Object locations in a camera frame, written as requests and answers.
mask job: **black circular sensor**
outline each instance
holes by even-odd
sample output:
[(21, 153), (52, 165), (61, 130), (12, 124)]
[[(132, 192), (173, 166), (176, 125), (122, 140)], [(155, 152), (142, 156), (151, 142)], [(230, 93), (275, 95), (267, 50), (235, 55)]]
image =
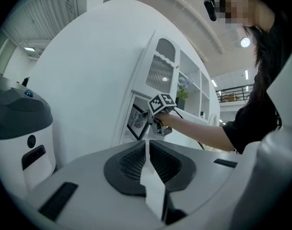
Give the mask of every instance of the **black circular sensor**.
[(36, 145), (36, 137), (34, 135), (29, 136), (27, 139), (27, 146), (33, 148)]

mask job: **hand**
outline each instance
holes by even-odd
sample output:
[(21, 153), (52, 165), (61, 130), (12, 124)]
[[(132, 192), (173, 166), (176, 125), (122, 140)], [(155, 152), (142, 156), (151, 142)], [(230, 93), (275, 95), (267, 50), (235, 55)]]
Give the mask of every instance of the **hand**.
[(158, 113), (154, 115), (154, 117), (159, 119), (161, 123), (163, 124), (163, 126), (169, 126), (171, 115), (167, 113)]

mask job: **dark flower pot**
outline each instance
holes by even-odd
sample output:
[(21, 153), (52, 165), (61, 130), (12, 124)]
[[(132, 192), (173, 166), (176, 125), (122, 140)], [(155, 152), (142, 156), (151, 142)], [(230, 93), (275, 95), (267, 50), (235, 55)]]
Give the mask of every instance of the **dark flower pot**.
[(176, 103), (177, 108), (180, 108), (181, 110), (184, 111), (185, 100), (183, 100), (181, 98), (176, 98), (175, 103)]

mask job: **neck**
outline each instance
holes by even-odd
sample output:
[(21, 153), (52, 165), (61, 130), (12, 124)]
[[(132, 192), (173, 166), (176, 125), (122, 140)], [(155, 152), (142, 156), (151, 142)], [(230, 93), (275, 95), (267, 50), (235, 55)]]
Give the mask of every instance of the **neck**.
[(265, 3), (257, 0), (254, 20), (256, 26), (268, 33), (274, 24), (275, 13)]

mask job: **framed picture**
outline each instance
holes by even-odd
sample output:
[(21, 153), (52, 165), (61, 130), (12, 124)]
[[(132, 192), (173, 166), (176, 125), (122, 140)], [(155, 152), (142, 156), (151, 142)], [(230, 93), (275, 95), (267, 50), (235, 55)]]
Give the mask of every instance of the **framed picture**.
[(128, 119), (127, 127), (134, 135), (136, 140), (141, 140), (143, 138), (144, 134), (147, 131), (147, 128), (150, 125), (147, 119), (139, 119), (138, 115), (143, 112), (143, 110), (133, 104), (130, 117)]

